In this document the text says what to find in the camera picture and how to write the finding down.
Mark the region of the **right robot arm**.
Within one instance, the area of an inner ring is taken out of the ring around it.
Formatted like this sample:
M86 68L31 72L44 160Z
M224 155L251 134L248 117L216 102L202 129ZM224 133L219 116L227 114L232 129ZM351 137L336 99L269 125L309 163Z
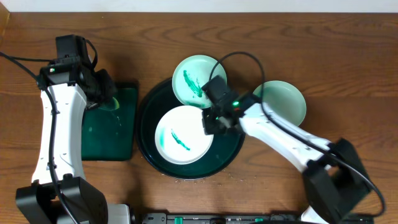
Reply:
M342 223L375 185L354 146L312 135L275 114L259 97L234 91L206 93L211 107L203 112L207 134L239 131L286 158L302 175L309 207L306 223Z

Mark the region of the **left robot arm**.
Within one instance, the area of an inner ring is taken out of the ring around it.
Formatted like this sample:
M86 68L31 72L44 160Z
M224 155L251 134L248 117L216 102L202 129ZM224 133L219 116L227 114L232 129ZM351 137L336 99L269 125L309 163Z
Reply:
M129 223L129 207L108 204L86 181L81 159L83 113L113 88L101 70L44 67L40 71L44 109L39 160L28 187L16 191L16 205L29 223Z

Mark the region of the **green scrubbing sponge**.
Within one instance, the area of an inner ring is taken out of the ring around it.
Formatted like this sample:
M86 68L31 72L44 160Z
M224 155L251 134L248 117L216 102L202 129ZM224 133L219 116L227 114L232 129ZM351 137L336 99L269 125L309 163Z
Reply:
M109 101L101 104L99 106L99 109L104 111L114 111L118 110L119 107L120 107L119 101L115 97L112 97Z

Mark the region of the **white plate green smear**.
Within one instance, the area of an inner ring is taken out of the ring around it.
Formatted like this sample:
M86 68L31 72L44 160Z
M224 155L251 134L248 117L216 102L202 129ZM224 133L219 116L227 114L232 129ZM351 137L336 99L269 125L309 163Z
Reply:
M167 162L191 164L201 159L210 149L214 135L205 134L203 110L194 106L178 106L166 112L158 122L155 148Z

